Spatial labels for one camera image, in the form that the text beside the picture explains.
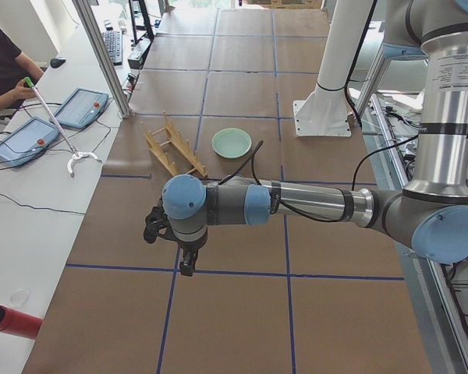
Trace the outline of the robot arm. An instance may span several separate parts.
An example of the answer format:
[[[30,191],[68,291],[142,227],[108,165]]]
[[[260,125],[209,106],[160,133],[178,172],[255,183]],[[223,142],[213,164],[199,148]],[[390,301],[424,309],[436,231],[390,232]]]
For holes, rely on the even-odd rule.
[[[352,221],[417,255],[450,264],[468,257],[468,1],[394,1],[384,47],[428,59],[414,175],[401,191],[344,190],[230,175],[202,183],[179,175],[164,186],[144,238],[176,242],[183,275],[193,274],[207,230],[264,224],[294,213],[323,223]]]

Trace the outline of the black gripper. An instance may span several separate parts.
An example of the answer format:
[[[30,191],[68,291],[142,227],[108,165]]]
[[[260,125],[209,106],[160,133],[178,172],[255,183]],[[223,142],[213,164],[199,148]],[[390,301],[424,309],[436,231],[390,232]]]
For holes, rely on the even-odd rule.
[[[183,250],[183,260],[180,262],[180,273],[183,276],[192,277],[196,269],[198,251],[203,247],[203,238],[192,242],[178,241]]]

